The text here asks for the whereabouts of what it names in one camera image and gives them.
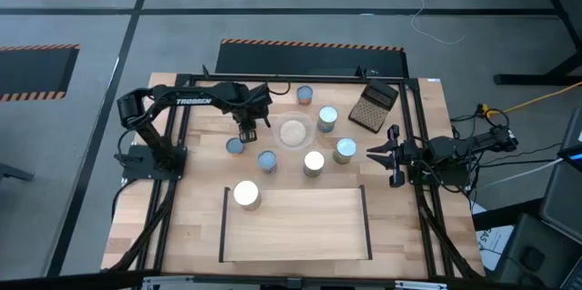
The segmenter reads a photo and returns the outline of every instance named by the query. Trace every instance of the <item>glass bowl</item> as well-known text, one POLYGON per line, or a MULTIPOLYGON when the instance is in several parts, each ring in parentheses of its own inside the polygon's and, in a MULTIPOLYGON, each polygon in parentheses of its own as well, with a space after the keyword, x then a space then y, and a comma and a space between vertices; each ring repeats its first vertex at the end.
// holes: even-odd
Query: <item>glass bowl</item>
POLYGON ((273 131, 275 142, 287 150, 303 149, 310 145, 313 142, 313 139, 316 138, 316 123, 308 115, 299 112, 287 112, 281 114, 275 120, 271 129, 273 131), (306 128, 306 137, 299 145, 290 146, 286 145, 281 139, 281 126, 283 126, 284 123, 293 120, 301 123, 306 128))

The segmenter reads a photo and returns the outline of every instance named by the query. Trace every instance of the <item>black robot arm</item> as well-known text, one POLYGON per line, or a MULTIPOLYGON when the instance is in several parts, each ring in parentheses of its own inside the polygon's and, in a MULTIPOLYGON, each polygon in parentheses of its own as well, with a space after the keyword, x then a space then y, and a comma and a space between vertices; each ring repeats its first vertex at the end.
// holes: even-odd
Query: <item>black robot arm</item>
MULTIPOLYGON (((221 82, 214 86, 165 86, 139 88, 117 100, 121 125, 136 131, 151 148, 157 170, 172 170, 176 165, 175 150, 170 141, 161 136, 152 122, 164 109, 179 105, 212 105, 223 114, 231 113, 238 124, 242 143, 256 140, 256 119, 263 119, 270 127, 268 106, 273 103, 266 84, 248 89, 246 85, 221 82), (147 109, 144 99, 154 102, 147 109)), ((117 157, 122 163, 128 157, 117 157)))
POLYGON ((467 180, 467 164, 471 157, 491 152, 512 152, 517 149, 518 141, 509 128, 496 125, 488 132, 472 136, 466 140, 453 139, 447 136, 438 136, 430 140, 423 139, 425 147, 418 148, 416 140, 405 140, 398 144, 398 125, 392 125, 387 131, 388 141, 381 146, 370 148, 369 153, 388 153, 390 155, 367 155, 386 169, 394 169, 390 176, 390 186, 402 186, 404 173, 400 165, 417 167, 417 173, 411 174, 410 179, 417 184, 434 184, 435 177, 423 176, 439 173, 443 185, 465 185, 467 180))

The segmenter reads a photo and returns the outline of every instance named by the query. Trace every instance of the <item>cable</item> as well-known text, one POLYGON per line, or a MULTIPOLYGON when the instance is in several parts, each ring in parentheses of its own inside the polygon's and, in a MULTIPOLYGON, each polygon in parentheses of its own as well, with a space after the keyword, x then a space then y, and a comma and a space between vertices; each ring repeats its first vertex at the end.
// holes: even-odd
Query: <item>cable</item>
POLYGON ((420 136, 413 135, 412 137, 418 141, 422 141, 424 144, 430 145, 430 142, 428 142, 428 140, 423 139, 420 136))
POLYGON ((496 167, 496 166, 503 166, 503 165, 549 163, 549 162, 553 162, 553 161, 554 161, 554 159, 539 159, 539 160, 532 160, 532 161, 506 162, 506 163, 499 163, 499 164, 493 164, 493 165, 481 165, 481 167, 488 168, 488 167, 496 167))
POLYGON ((567 87, 567 88, 565 88, 565 89, 562 89, 562 90, 560 90, 560 91, 556 91, 555 93, 551 93, 551 94, 548 94, 548 95, 542 95, 542 96, 540 96, 540 97, 538 97, 538 98, 536 98, 536 99, 532 99, 532 100, 530 100, 530 101, 528 101, 528 102, 525 102, 525 103, 523 103, 523 104, 520 104, 520 105, 513 106, 513 107, 511 107, 511 108, 508 108, 508 109, 504 110, 503 112, 504 112, 504 113, 513 112, 513 111, 515 111, 515 110, 517 110, 517 109, 519 109, 519 108, 523 108, 523 107, 525 107, 525 106, 527 106, 527 105, 534 104, 534 103, 536 103, 536 102, 538 102, 538 101, 540 101, 540 100, 547 99, 547 98, 549 98, 549 97, 552 97, 552 96, 554 96, 554 95, 560 95, 560 94, 563 94, 563 93, 565 93, 566 91, 572 90, 572 89, 574 89, 575 87, 577 87, 577 86, 579 86, 579 85, 582 85, 582 82, 578 82, 578 83, 576 83, 576 84, 574 84, 574 85, 571 85, 571 86, 569 86, 569 87, 567 87))
POLYGON ((278 92, 275 92, 275 91, 271 91, 271 89, 269 89, 269 92, 271 94, 273 94, 273 95, 286 95, 286 94, 289 93, 289 90, 291 90, 291 82, 287 82, 287 90, 285 92, 283 92, 283 93, 278 93, 278 92))
POLYGON ((469 201, 469 204, 471 205, 471 216, 473 215, 473 208, 475 208, 476 202, 477 202, 477 189, 475 189, 475 196, 473 197, 473 204, 471 205, 471 202, 469 201))
POLYGON ((460 39, 454 41, 454 42, 447 42, 447 41, 443 41, 437 37, 435 37, 434 35, 430 35, 426 32, 420 31, 416 26, 415 26, 415 19, 416 17, 425 9, 426 4, 425 4, 425 0, 420 0, 420 2, 422 3, 422 8, 420 8, 420 10, 418 12, 416 12, 416 14, 414 16, 412 16, 412 18, 410 19, 410 25, 412 26, 413 29, 415 29, 415 31, 417 31, 418 33, 420 33, 421 35, 426 35, 429 36, 431 38, 433 38, 434 40, 438 41, 441 44, 444 45, 456 45, 459 42, 463 41, 463 39, 465 39, 465 36, 463 35, 460 39))
POLYGON ((458 193, 460 193, 462 191, 462 189, 460 189, 460 188, 457 188, 457 190, 451 190, 446 185, 444 185, 443 184, 443 181, 441 181, 438 178, 437 174, 435 173, 435 170, 433 170, 433 168, 430 167, 430 165, 427 162, 425 162, 424 160, 418 160, 417 162, 420 163, 420 164, 422 164, 422 165, 424 165, 428 169, 428 171, 430 171, 430 174, 435 178, 436 184, 442 186, 449 193, 451 193, 451 194, 458 194, 458 193))
POLYGON ((489 116, 489 112, 497 112, 498 114, 501 114, 503 117, 506 118, 506 124, 504 125, 504 127, 509 128, 509 116, 507 116, 507 114, 499 109, 496 108, 489 108, 485 111, 485 113, 483 113, 483 116, 485 117, 485 120, 491 125, 491 126, 498 126, 498 125, 494 125, 493 122, 491 122, 490 120, 490 116, 489 116))
POLYGON ((557 164, 557 163, 559 163, 559 162, 561 162, 561 161, 563 161, 563 159, 562 159, 562 158, 558 158, 557 160, 555 160, 555 161, 553 161, 553 162, 551 162, 551 163, 547 163, 547 164, 545 164, 545 165, 543 165, 543 166, 540 166, 540 167, 538 167, 538 168, 534 168, 534 169, 533 169, 533 170, 531 170, 531 171, 527 171, 527 172, 524 172, 524 173, 520 173, 520 174, 518 174, 518 175, 513 175, 513 176, 510 176, 510 177, 506 177, 506 178, 504 178, 504 179, 501 179, 501 180, 495 181, 495 182, 493 182, 493 183, 490 183, 490 184, 488 184, 488 185, 485 185, 484 187, 480 188, 480 190, 483 190, 483 189, 489 188, 489 187, 490 187, 490 186, 492 186, 492 185, 498 185, 498 184, 500 184, 500 183, 503 183, 503 182, 506 182, 506 181, 509 181, 509 180, 515 179, 515 178, 517 178, 517 177, 520 177, 520 176, 525 176, 525 175, 529 175, 529 174, 535 173, 535 172, 537 172, 537 171, 541 171, 541 170, 543 170, 544 168, 546 168, 546 167, 550 167, 551 165, 555 165, 555 164, 557 164))
POLYGON ((464 122, 464 121, 468 121, 468 120, 470 120, 472 118, 476 118, 476 117, 477 117, 477 114, 461 115, 459 117, 451 118, 449 121, 451 121, 451 122, 464 122))
POLYGON ((120 136, 119 139, 117 139, 117 155, 119 155, 119 159, 117 159, 117 161, 119 161, 119 164, 123 167, 125 167, 125 163, 123 162, 122 154, 121 154, 121 142, 124 140, 124 137, 130 133, 134 131, 133 129, 127 129, 125 130, 120 136))
POLYGON ((473 137, 473 135, 475 135, 475 130, 477 129, 477 118, 473 118, 473 129, 471 130, 471 134, 466 137, 465 139, 462 140, 467 140, 470 139, 471 137, 473 137))
POLYGON ((113 197, 113 203, 111 204, 111 220, 113 221, 114 217, 115 217, 115 207, 117 206, 117 197, 119 197, 119 195, 124 191, 125 188, 127 188, 129 185, 131 185, 134 181, 129 181, 127 180, 127 182, 125 182, 124 185, 122 185, 117 192, 115 193, 115 196, 113 197))
POLYGON ((500 157, 500 158, 496 158, 496 159, 490 160, 490 161, 484 163, 483 165, 491 164, 491 163, 496 162, 498 160, 503 160, 503 159, 510 158, 510 157, 520 157, 521 155, 534 154, 534 153, 537 153, 537 152, 540 152, 540 151, 544 151, 544 150, 547 150, 547 149, 551 149, 551 148, 553 148, 553 147, 555 147, 557 145, 562 145, 562 143, 557 143, 557 144, 549 145, 549 146, 544 147, 544 148, 532 150, 530 152, 525 152, 525 153, 521 153, 521 154, 518 154, 518 155, 506 155, 506 156, 503 156, 503 157, 500 157))
POLYGON ((502 257, 504 257, 504 258, 507 258, 507 260, 510 260, 510 261, 512 261, 513 263, 517 264, 517 266, 518 266, 520 269, 522 269, 522 267, 521 267, 521 263, 519 263, 519 262, 518 262, 516 259, 514 259, 514 258, 511 258, 511 257, 509 257, 509 256, 507 256, 507 255, 503 255, 503 254, 501 254, 501 253, 498 253, 498 252, 497 252, 497 251, 495 251, 495 250, 487 249, 487 248, 484 248, 484 247, 480 247, 480 248, 479 248, 479 251, 488 251, 488 252, 491 252, 491 253, 493 253, 493 254, 500 255, 500 256, 502 256, 502 257))

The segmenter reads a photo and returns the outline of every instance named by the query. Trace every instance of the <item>can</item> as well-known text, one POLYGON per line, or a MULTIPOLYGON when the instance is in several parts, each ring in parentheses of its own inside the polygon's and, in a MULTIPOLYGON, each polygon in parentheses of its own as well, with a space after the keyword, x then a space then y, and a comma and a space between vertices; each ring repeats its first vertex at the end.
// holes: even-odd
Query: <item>can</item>
POLYGON ((338 164, 347 164, 355 154, 356 142, 354 139, 343 138, 337 142, 333 157, 338 164))
POLYGON ((319 110, 317 129, 323 133, 334 131, 337 121, 337 110, 333 106, 324 106, 319 110))
POLYGON ((309 177, 318 177, 324 168, 324 162, 325 159, 321 153, 316 151, 307 153, 303 162, 303 173, 309 177))
POLYGON ((265 150, 258 155, 258 165, 263 172, 273 174, 276 171, 276 155, 270 150, 265 150))
POLYGON ((258 187, 252 181, 239 182, 235 186, 233 196, 236 203, 248 211, 253 211, 261 205, 261 194, 258 192, 258 187))
POLYGON ((245 151, 245 144, 239 138, 230 138, 226 141, 226 151, 231 155, 240 155, 245 151))
POLYGON ((309 85, 302 85, 297 88, 297 102, 300 105, 310 105, 313 97, 313 89, 309 85))

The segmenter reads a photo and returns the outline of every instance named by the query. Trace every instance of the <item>wooden tabletop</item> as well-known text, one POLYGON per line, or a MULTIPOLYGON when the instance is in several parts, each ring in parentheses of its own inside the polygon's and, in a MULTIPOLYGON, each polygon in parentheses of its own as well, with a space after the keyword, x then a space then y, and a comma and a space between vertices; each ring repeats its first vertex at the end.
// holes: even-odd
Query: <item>wooden tabletop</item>
MULTIPOLYGON (((176 74, 155 73, 152 85, 173 85, 176 74)), ((437 79, 419 79, 420 94, 430 138, 451 135, 447 105, 442 86, 437 79)), ((196 85, 209 86, 214 82, 196 85)), ((258 83, 246 83, 249 88, 258 83)), ((305 150, 285 151, 277 146, 272 131, 257 121, 258 140, 246 145, 238 157, 225 150, 226 140, 237 136, 238 129, 231 115, 222 115, 212 106, 193 107, 190 113, 186 145, 185 174, 178 182, 171 224, 166 242, 162 272, 192 275, 301 275, 317 277, 353 278, 427 278, 422 237, 411 185, 390 188, 386 171, 380 164, 366 158, 367 148, 382 145, 386 130, 392 124, 405 130, 401 101, 397 100, 382 129, 373 134, 347 120, 347 116, 361 95, 364 85, 313 84, 312 105, 296 104, 296 89, 302 84, 291 84, 288 95, 273 95, 269 119, 287 111, 299 111, 316 121, 317 112, 324 105, 333 105, 339 118, 336 128, 328 134, 317 133, 314 143, 305 150), (336 164, 332 153, 336 142, 343 137, 356 140, 356 155, 347 165, 336 164), (302 172, 303 158, 310 150, 320 151, 326 161, 322 174, 310 179, 302 172), (273 150, 279 156, 276 173, 266 175, 256 165, 256 157, 263 150, 273 150), (220 225, 224 188, 242 180, 253 180, 259 188, 277 189, 330 189, 366 187, 366 203, 372 244, 372 260, 326 260, 285 262, 218 262, 220 225)), ((269 83, 273 91, 283 92, 286 84, 269 83)), ((418 121, 411 90, 407 93, 415 135, 419 135, 418 121)), ((182 109, 176 114, 180 120, 182 109)), ((166 125, 167 110, 154 121, 158 130, 166 125)), ((177 138, 176 123, 173 138, 177 138)), ((401 132, 401 139, 406 133, 401 132)), ((115 219, 107 241, 102 267, 116 263, 125 250, 139 236, 146 219, 146 210, 152 181, 136 181, 119 196, 115 219)), ((477 247, 475 228, 467 199, 459 194, 440 190, 447 234, 471 266, 483 273, 477 247)), ((157 235, 150 243, 146 267, 153 264, 157 235)), ((440 247, 432 235, 436 268, 443 274, 440 247)))
POLYGON ((260 190, 254 211, 231 191, 225 262, 368 259, 362 191, 260 190))

